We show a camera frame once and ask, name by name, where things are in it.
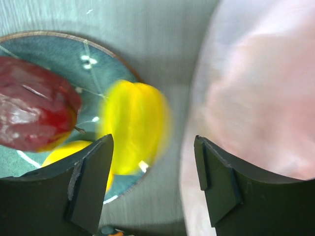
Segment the yellow fake starfruit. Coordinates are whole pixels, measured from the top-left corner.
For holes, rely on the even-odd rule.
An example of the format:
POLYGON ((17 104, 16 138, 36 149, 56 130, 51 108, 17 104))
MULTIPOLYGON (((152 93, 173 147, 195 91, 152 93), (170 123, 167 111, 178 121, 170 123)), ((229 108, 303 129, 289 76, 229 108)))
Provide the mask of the yellow fake starfruit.
POLYGON ((113 174, 131 175, 141 163, 152 165, 165 149, 169 129, 170 108, 155 87, 120 80, 106 91, 96 136, 113 137, 113 174))

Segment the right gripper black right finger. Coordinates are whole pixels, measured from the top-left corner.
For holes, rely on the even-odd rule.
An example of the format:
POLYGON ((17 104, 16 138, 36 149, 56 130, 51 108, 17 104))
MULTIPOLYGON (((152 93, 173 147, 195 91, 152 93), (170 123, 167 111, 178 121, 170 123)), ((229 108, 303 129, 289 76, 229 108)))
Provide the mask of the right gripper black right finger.
POLYGON ((264 170, 201 136, 195 137, 194 155, 217 235, 314 235, 314 180, 264 170))

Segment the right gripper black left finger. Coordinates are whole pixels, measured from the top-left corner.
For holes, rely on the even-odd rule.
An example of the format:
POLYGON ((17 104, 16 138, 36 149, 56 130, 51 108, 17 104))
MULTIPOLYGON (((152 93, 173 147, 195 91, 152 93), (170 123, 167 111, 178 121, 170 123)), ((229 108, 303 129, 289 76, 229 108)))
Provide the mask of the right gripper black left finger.
POLYGON ((51 165, 0 180, 3 236, 94 236, 114 141, 106 135, 51 165))

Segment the pink plastic bag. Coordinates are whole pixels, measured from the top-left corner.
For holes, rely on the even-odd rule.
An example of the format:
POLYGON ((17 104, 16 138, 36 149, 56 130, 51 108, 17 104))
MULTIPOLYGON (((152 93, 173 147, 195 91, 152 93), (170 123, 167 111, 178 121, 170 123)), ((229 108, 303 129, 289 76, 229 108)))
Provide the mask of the pink plastic bag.
POLYGON ((315 180, 315 3, 221 0, 200 50, 180 166, 189 236, 218 236, 200 188, 201 136, 264 170, 315 180))

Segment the red fake apple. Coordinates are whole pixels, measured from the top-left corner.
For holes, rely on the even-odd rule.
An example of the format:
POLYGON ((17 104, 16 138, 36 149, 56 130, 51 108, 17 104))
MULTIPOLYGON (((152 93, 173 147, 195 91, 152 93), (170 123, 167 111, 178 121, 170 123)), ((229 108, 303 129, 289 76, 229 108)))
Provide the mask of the red fake apple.
POLYGON ((82 98, 64 77, 9 56, 0 58, 0 143, 50 151, 74 130, 82 98))

